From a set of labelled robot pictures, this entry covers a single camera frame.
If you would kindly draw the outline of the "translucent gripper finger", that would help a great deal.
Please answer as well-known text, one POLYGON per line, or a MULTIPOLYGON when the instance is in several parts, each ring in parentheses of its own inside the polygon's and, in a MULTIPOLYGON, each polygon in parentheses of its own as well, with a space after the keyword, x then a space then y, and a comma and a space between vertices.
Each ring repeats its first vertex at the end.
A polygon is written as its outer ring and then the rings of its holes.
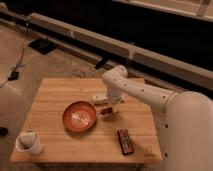
POLYGON ((112 119, 115 117, 115 115, 119 112, 119 106, 118 105, 114 105, 114 106, 110 106, 107 108, 107 114, 106 114, 106 118, 107 119, 112 119))

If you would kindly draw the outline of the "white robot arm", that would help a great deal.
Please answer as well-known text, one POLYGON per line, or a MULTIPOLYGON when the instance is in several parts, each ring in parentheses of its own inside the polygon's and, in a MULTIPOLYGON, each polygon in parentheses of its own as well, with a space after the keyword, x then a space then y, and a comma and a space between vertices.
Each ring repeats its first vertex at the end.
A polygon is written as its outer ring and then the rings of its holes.
POLYGON ((194 91, 178 93, 135 82, 127 74, 118 65, 102 75, 107 98, 118 104, 124 92, 165 114, 164 171, 213 171, 213 101, 194 91))

